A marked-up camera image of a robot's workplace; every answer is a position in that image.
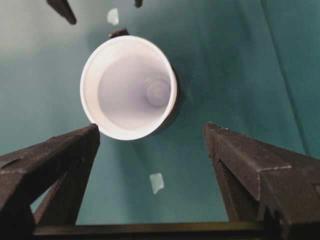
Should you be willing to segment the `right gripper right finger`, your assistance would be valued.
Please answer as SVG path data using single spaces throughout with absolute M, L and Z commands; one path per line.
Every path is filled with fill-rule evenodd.
M 283 240 L 320 237 L 320 161 L 209 122 L 204 128 L 228 219 L 263 221 Z

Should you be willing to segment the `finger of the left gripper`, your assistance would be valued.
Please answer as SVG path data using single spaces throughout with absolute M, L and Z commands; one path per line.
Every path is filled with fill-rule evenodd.
M 140 8 L 142 6 L 142 4 L 143 4 L 143 0 L 135 0 L 134 1 L 134 6 L 136 8 Z
M 46 0 L 46 2 L 61 17 L 65 18 L 69 24 L 75 25 L 77 23 L 77 19 L 67 0 Z

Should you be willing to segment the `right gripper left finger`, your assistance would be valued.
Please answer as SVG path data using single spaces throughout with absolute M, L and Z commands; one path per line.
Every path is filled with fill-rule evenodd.
M 78 218 L 100 145 L 96 124 L 0 157 L 0 237 L 30 239 L 38 226 Z

